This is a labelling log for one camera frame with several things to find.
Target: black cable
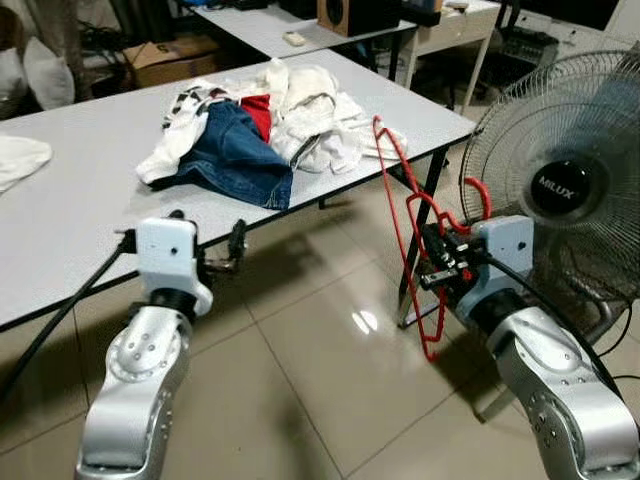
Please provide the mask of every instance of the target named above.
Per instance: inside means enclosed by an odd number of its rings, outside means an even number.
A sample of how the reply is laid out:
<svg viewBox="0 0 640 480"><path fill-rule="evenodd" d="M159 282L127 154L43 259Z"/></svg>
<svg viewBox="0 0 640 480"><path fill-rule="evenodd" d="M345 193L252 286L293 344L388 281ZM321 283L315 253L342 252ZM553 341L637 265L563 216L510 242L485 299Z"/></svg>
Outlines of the black cable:
<svg viewBox="0 0 640 480"><path fill-rule="evenodd" d="M627 315L627 321L624 324L624 329L622 329L622 333L618 337L618 340L616 340L616 342L613 345L611 345L611 347L607 348L604 352L598 355L599 357L602 358L605 355L608 355L611 352L613 352L616 348L618 348L618 345L622 343L622 340L624 340L624 337L627 336L627 332L629 331L629 327L631 326L631 317L633 315L633 304L630 301L627 302L627 308L629 310L629 315Z"/></svg>
<svg viewBox="0 0 640 480"><path fill-rule="evenodd" d="M587 355L589 356L591 363L593 363L593 366L595 367L596 371L600 374L600 378L605 383L605 385L609 387L609 389L613 393L615 393L620 399L622 399L622 394L620 393L620 390L618 389L616 382L611 377L611 374L609 373L609 370L607 370L607 367L605 367L604 363L602 363L602 360L600 360L600 357L598 357L596 352L593 351L593 347L589 344L589 342L585 340L585 338L578 331L578 329L573 325L573 323L571 323L571 320L569 320L569 318L562 312L562 310L560 310L555 305L555 303L549 297L547 297L544 293L542 293L536 287L531 285L518 272L510 268L508 265L505 265L500 260L497 260L490 254L484 253L484 252L477 252L477 251L474 252L474 254L481 261L494 266L495 268L497 268L507 276L511 277L513 280L518 282L524 288L529 290L529 292L531 292L535 297L537 297L538 300L540 300L555 316L555 319L560 324L560 326L565 330L567 330L569 333L571 333L571 335L573 335L576 341L580 344L582 349L585 352L587 352Z"/></svg>
<svg viewBox="0 0 640 480"><path fill-rule="evenodd" d="M638 375L616 375L615 377L613 377L614 380L623 380L623 379L629 379L629 380L640 380L640 377Z"/></svg>
<svg viewBox="0 0 640 480"><path fill-rule="evenodd" d="M42 347L47 340L51 332L58 326L64 317L67 316L69 311L78 303L86 294L87 291L95 284L102 275L115 263L118 257L123 253L131 253L135 248L135 232L133 230L127 230L125 237L118 244L111 256L98 268L98 270L87 280L84 285L71 297L67 302L58 310L58 313L47 322L44 328L40 331L38 336L31 342L29 347L22 354L20 359L14 365L13 369L9 372L2 387L0 387L0 405L4 405L9 395L13 391L18 378L27 367L29 362L33 359L36 352Z"/></svg>

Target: denim jeans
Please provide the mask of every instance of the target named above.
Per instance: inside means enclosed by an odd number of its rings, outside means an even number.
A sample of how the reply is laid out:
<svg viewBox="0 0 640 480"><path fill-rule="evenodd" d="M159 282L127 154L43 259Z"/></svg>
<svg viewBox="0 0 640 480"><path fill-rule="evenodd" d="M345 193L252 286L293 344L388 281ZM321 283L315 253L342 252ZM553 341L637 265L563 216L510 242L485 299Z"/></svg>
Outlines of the denim jeans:
<svg viewBox="0 0 640 480"><path fill-rule="evenodd" d="M251 116L233 102L209 106L207 126L180 160L178 173L153 188L193 183L274 210L289 207L293 171L261 138Z"/></svg>

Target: tiled floor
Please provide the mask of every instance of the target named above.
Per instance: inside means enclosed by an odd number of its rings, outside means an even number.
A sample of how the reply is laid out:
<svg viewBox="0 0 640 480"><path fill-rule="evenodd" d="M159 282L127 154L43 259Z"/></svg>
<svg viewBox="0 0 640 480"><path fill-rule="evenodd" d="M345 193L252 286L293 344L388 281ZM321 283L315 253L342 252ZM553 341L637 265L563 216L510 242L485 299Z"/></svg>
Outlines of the tiled floor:
<svg viewBox="0 0 640 480"><path fill-rule="evenodd" d="M461 156L451 152L436 195L447 208ZM394 188L399 201L406 192ZM429 364L415 328L396 328L401 266L381 181L328 203L252 232L241 273L216 289L195 328L162 478L545 478L520 409L474 417L499 388L481 345L450 317ZM0 478L72 478L105 348L139 287L83 301L39 355L2 417ZM0 362L43 321L3 334ZM614 374L640 372L638 328L607 358ZM640 382L621 388L640 416Z"/></svg>

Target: table top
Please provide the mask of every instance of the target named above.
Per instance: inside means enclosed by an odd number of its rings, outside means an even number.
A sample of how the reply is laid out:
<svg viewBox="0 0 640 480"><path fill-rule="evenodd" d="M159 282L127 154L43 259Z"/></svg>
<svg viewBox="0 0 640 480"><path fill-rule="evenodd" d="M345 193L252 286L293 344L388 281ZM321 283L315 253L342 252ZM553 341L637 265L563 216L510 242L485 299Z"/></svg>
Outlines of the table top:
<svg viewBox="0 0 640 480"><path fill-rule="evenodd" d="M411 158L456 143L475 126L331 51L286 62L329 69L368 114L382 115L387 126L407 136ZM264 66L208 78L246 78ZM197 222L200 243L211 244L223 240L240 218L255 227L283 214L193 185L151 192L140 183L134 168L152 152L166 109L189 82L0 122L0 132L48 142L54 152L45 167L0 195L0 327L36 317L73 295L115 248L120 239L116 229L180 208ZM379 173L373 157L364 157L356 170L343 175L298 171L291 210ZM136 265L134 255L124 255L98 284L131 274Z"/></svg>
<svg viewBox="0 0 640 480"><path fill-rule="evenodd" d="M259 10L240 11L235 8L207 10L200 7L195 11L204 19L272 58L287 58L386 33L410 30L416 26L414 23L401 20L396 28L343 37L318 25L315 18L301 20L274 4ZM282 38L286 32L297 32L307 42L302 46L294 47Z"/></svg>

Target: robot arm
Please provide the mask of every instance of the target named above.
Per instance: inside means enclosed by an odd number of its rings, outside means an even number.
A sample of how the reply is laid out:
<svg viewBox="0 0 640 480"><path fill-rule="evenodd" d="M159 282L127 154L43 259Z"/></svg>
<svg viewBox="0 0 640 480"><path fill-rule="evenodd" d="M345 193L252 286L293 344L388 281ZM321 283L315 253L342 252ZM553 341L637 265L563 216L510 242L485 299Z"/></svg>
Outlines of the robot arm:
<svg viewBox="0 0 640 480"><path fill-rule="evenodd" d="M191 324L213 303L201 279L208 271L231 270L244 253L239 222L232 234L234 244L242 244L234 245L236 257L207 268L196 251L195 224L172 216L145 220L136 229L148 302L107 350L106 377L87 415L77 480L160 477L173 396L189 364Z"/></svg>
<svg viewBox="0 0 640 480"><path fill-rule="evenodd" d="M636 423L587 352L543 310L528 306L516 282L470 253L481 248L526 276L532 268L532 220L480 222L464 239L442 239L427 226L423 237L440 271L423 273L421 285L446 285L458 319L486 336L502 380L527 412L548 477L639 479ZM477 268L471 287L460 275L469 266Z"/></svg>

